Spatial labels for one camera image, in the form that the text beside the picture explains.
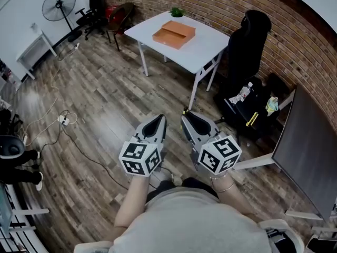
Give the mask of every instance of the person's arm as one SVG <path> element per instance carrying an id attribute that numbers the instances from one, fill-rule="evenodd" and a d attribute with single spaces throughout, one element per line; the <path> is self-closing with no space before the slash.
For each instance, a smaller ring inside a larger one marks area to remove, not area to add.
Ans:
<path id="1" fill-rule="evenodd" d="M 212 181 L 213 188 L 216 191 L 221 203 L 232 206 L 241 214 L 249 217 L 256 223 L 261 221 L 261 219 L 255 215 L 255 209 L 237 188 L 229 173 L 227 173 L 225 177 L 217 178 L 216 180 L 212 179 Z"/>
<path id="2" fill-rule="evenodd" d="M 149 177 L 134 176 L 126 197 L 115 218 L 114 229 L 108 240 L 114 241 L 127 230 L 133 220 L 144 212 L 148 192 Z"/>

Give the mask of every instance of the wooden floor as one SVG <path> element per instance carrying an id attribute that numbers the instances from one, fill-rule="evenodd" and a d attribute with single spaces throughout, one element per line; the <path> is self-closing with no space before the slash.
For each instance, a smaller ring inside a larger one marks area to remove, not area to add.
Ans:
<path id="1" fill-rule="evenodd" d="M 181 112 L 189 103 L 194 76 L 173 62 L 164 63 L 158 53 L 146 50 L 149 69 L 146 77 L 136 43 L 120 36 L 118 41 L 121 52 L 104 36 L 93 34 L 88 41 L 82 36 L 75 53 L 61 62 L 50 55 L 40 64 L 34 73 L 36 80 L 26 80 L 12 100 L 14 109 L 28 125 L 42 117 L 58 96 L 46 118 L 30 126 L 30 140 L 63 110 L 75 112 L 78 121 L 67 126 L 66 131 L 89 157 L 105 164 L 111 175 L 127 187 L 129 177 L 118 163 L 122 144 L 143 120 L 164 113 L 167 118 L 164 166 L 174 172 L 177 181 L 194 176 L 208 182 L 207 176 L 200 177 L 194 170 L 190 145 L 180 129 Z M 59 53 L 65 46 L 61 57 L 71 49 L 67 44 L 56 50 Z M 50 85 L 58 67 L 54 84 L 59 93 Z M 206 86 L 206 82 L 200 83 L 193 110 L 219 119 L 221 115 L 212 100 L 218 88 L 214 84 L 206 92 Z M 13 94 L 5 89 L 2 96 L 8 100 Z M 225 125 L 221 129 L 234 135 Z M 44 143 L 53 142 L 58 131 L 59 125 L 55 123 L 37 138 L 32 148 L 40 149 Z M 244 138 L 241 146 L 240 160 L 266 153 Z M 113 227 L 126 190 L 101 166 L 84 158 L 64 133 L 57 144 L 44 149 L 42 156 L 42 191 L 37 192 L 30 184 L 22 184 L 21 188 L 30 206 L 50 209 L 49 214 L 34 218 L 43 243 L 50 252 L 72 252 L 77 243 L 104 239 Z M 311 236 L 311 224 L 323 224 L 284 215 L 287 209 L 310 212 L 312 208 L 277 167 L 232 171 L 232 175 L 263 219 L 286 220 L 305 241 Z"/>

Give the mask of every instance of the power strip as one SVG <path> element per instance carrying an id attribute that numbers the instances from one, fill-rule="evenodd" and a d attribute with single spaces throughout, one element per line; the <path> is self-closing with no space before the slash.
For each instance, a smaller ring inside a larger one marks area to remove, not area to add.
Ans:
<path id="1" fill-rule="evenodd" d="M 58 117 L 58 121 L 61 123 L 61 124 L 64 124 L 64 125 L 68 125 L 69 124 L 69 119 L 64 117 L 63 115 L 60 115 Z"/>

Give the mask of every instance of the small potted plant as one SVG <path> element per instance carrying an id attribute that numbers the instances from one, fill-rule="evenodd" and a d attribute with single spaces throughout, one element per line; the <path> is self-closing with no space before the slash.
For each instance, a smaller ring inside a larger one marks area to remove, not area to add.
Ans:
<path id="1" fill-rule="evenodd" d="M 177 20 L 184 16 L 185 11 L 183 9 L 172 7 L 171 11 L 172 20 Z"/>

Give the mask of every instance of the red brick wall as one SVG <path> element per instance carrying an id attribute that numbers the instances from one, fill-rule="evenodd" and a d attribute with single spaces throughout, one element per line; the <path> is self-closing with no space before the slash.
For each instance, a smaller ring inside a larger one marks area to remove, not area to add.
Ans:
<path id="1" fill-rule="evenodd" d="M 272 30 L 264 47 L 259 75 L 266 78 L 270 72 L 275 72 L 289 87 L 301 83 L 337 129 L 337 56 L 331 45 L 335 34 L 333 40 L 329 38 L 328 41 L 326 35 L 316 29 L 317 25 L 313 26 L 298 13 L 298 5 L 295 11 L 294 7 L 290 8 L 280 0 L 107 1 L 109 4 L 133 2 L 140 19 L 178 6 L 186 10 L 188 16 L 227 35 L 240 28 L 247 10 L 265 12 L 272 22 Z"/>

